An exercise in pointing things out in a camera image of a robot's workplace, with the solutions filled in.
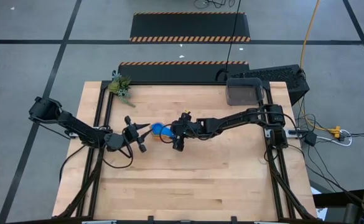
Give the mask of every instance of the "blue object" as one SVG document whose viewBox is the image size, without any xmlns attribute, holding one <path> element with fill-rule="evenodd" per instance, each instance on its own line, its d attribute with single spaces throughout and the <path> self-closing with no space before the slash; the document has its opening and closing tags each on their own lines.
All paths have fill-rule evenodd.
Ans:
<svg viewBox="0 0 364 224">
<path fill-rule="evenodd" d="M 161 131 L 161 137 L 168 137 L 168 138 L 174 138 L 174 133 L 172 133 L 172 131 L 170 131 L 170 129 L 168 127 L 162 128 L 165 125 L 162 123 L 154 123 L 150 126 L 150 128 L 152 129 L 151 134 L 154 137 L 159 137 L 159 133 Z"/>
</svg>

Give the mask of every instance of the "plastic container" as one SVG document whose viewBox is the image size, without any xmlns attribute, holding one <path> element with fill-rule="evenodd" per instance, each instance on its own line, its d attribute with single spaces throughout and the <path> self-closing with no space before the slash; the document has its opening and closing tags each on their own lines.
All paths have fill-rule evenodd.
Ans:
<svg viewBox="0 0 364 224">
<path fill-rule="evenodd" d="M 226 81 L 228 105 L 256 105 L 262 99 L 263 88 L 259 78 L 229 78 Z"/>
</svg>

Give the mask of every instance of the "black ramp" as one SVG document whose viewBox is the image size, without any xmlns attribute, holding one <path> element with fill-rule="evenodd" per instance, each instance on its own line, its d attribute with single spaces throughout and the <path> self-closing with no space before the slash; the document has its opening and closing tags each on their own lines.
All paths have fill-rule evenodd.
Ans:
<svg viewBox="0 0 364 224">
<path fill-rule="evenodd" d="M 142 12 L 135 13 L 133 42 L 235 42 L 250 40 L 244 12 Z"/>
<path fill-rule="evenodd" d="M 118 67 L 118 73 L 131 77 L 134 83 L 203 83 L 215 82 L 217 72 L 226 67 L 222 62 L 123 62 Z M 250 66 L 245 61 L 228 62 L 230 73 L 248 71 Z"/>
</svg>

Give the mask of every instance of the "yellow cable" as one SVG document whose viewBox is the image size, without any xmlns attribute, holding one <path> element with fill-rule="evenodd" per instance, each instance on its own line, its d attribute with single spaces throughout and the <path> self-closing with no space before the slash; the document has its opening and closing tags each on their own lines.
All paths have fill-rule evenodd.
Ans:
<svg viewBox="0 0 364 224">
<path fill-rule="evenodd" d="M 301 69 L 304 66 L 304 56 L 305 56 L 306 42 L 307 42 L 307 39 L 309 38 L 310 31 L 312 30 L 312 25 L 313 25 L 314 17 L 316 16 L 316 12 L 317 12 L 317 8 L 319 7 L 319 3 L 320 3 L 320 0 L 317 0 L 316 6 L 315 6 L 314 11 L 313 11 L 312 19 L 310 20 L 309 27 L 307 28 L 307 32 L 306 32 L 304 44 L 302 45 L 301 64 L 299 65 L 299 67 Z M 337 126 L 336 128 L 321 128 L 321 127 L 317 127 L 315 124 L 312 124 L 307 119 L 307 116 L 305 114 L 305 111 L 302 110 L 301 102 L 300 101 L 298 101 L 298 104 L 299 104 L 299 108 L 301 109 L 301 113 L 303 113 L 303 115 L 305 117 L 305 120 L 307 121 L 307 123 L 309 125 L 311 125 L 313 128 L 318 129 L 318 130 L 328 131 L 328 132 L 332 133 L 336 138 L 339 138 L 340 126 Z"/>
<path fill-rule="evenodd" d="M 312 30 L 312 25 L 313 25 L 314 17 L 316 16 L 316 12 L 317 12 L 317 8 L 319 6 L 319 3 L 320 3 L 320 0 L 317 0 L 316 6 L 314 7 L 312 19 L 310 20 L 310 23 L 309 23 L 309 28 L 307 28 L 307 31 L 306 31 L 306 36 L 305 36 L 304 44 L 302 46 L 301 64 L 299 65 L 300 68 L 303 68 L 303 66 L 304 66 L 304 56 L 305 56 L 305 49 L 306 49 L 306 41 L 307 41 L 307 38 L 309 38 L 310 31 Z"/>
</svg>

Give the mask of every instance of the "white cable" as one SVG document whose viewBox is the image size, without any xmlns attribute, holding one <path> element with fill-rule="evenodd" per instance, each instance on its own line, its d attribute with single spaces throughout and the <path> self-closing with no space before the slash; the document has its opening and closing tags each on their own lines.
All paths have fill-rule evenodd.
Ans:
<svg viewBox="0 0 364 224">
<path fill-rule="evenodd" d="M 343 132 L 345 132 L 345 133 L 347 133 L 348 134 L 348 136 L 349 136 L 349 144 L 342 144 L 342 143 L 340 143 L 340 142 L 337 142 L 337 141 L 334 141 L 334 140 L 332 140 L 332 139 L 328 139 L 328 138 L 325 138 L 325 137 L 321 137 L 321 136 L 318 136 L 318 138 L 319 139 L 324 139 L 324 140 L 327 140 L 327 141 L 330 141 L 330 142 L 333 142 L 333 143 L 336 143 L 336 144 L 338 144 L 338 145 L 340 145 L 340 146 L 346 146 L 346 147 L 348 147 L 348 146 L 350 146 L 351 144 L 352 144 L 352 141 L 353 141 L 353 139 L 352 139 L 352 137 L 351 137 L 351 135 L 350 135 L 350 133 L 347 131 L 347 130 L 343 130 L 343 129 L 341 129 L 341 134 L 343 133 Z"/>
</svg>

